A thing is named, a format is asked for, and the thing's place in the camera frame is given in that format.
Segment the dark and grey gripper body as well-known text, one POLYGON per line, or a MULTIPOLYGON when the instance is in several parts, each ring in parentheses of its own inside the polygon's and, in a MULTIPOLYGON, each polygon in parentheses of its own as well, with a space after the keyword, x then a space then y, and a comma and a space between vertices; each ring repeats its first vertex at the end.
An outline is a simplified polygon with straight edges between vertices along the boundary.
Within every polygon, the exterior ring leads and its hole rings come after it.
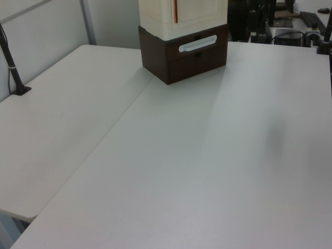
POLYGON ((272 42, 272 33, 269 30, 263 34, 251 32, 250 42, 272 42))

